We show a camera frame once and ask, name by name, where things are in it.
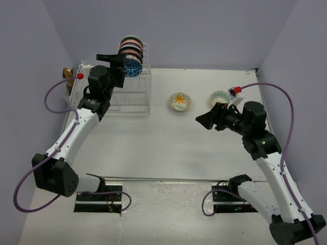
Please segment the yellow blue patterned bowl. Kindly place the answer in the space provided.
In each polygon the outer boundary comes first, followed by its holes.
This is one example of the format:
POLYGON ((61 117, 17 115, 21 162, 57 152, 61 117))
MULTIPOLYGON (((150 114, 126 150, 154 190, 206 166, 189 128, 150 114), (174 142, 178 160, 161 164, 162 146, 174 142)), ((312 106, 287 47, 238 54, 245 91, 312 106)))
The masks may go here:
POLYGON ((214 106, 216 103, 229 104, 230 97, 229 94, 225 91, 214 91, 210 95, 210 103, 214 106))

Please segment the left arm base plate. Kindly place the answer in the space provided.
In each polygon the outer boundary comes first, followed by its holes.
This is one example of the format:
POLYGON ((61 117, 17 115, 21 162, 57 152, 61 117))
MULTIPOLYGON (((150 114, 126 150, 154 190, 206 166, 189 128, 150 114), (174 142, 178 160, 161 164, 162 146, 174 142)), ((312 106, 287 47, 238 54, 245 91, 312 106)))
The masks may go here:
POLYGON ((118 213, 121 214, 122 194, 89 195, 78 194, 76 196, 75 213, 118 213))

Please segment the white bowl orange flower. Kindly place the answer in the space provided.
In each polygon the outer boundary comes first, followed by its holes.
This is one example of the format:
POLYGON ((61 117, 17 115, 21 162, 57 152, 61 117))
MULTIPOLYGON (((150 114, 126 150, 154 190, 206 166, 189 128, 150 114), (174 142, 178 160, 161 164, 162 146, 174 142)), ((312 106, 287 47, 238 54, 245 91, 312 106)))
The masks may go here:
POLYGON ((168 104, 173 110, 183 112, 191 106, 192 99, 184 92, 177 92, 169 97, 168 104))

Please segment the dark blue patterned bowl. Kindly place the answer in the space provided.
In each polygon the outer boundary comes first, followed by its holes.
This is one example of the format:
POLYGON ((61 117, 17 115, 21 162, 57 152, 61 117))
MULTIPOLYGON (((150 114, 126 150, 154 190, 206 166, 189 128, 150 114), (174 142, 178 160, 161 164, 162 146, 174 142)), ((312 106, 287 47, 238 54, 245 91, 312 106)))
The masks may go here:
POLYGON ((134 59, 127 58, 124 62, 124 72, 126 77, 137 77, 142 72, 143 66, 134 59))

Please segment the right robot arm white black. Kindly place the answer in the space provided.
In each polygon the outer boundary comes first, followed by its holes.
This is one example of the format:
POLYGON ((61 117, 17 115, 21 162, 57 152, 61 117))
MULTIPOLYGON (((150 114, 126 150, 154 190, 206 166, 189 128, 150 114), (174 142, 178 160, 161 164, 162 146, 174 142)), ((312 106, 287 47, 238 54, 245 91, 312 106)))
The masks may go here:
POLYGON ((290 176, 277 138, 266 130, 266 111, 259 102, 246 102, 240 112, 235 105, 216 103, 207 113, 196 117, 206 129, 230 129, 242 136, 245 150, 263 172, 274 194, 269 199, 247 175, 229 179, 225 193, 232 200, 248 202, 266 220, 277 244, 296 244, 317 233, 326 222, 314 214, 290 176))

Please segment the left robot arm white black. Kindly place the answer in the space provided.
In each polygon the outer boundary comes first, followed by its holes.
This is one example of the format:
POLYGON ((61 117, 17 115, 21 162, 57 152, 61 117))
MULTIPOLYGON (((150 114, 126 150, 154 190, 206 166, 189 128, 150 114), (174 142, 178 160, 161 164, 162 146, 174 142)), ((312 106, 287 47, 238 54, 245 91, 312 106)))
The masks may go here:
POLYGON ((80 73, 79 79, 86 78, 87 86, 83 97, 73 110, 74 118, 59 139, 44 154, 32 159, 35 184, 43 189, 64 197, 75 192, 86 192, 99 201, 106 196, 106 187, 101 177, 91 174, 79 176, 72 168, 75 156, 91 130, 102 120, 110 107, 113 90, 124 85, 124 54, 96 56, 109 67, 96 65, 87 75, 80 73))

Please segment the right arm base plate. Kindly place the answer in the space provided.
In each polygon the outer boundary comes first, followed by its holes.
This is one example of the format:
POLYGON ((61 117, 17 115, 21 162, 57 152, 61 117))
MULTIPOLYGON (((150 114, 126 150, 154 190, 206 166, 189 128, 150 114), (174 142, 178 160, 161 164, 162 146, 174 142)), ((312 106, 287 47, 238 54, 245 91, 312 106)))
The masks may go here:
POLYGON ((248 202, 241 201, 221 191, 212 193, 215 213, 254 213, 257 210, 248 202))

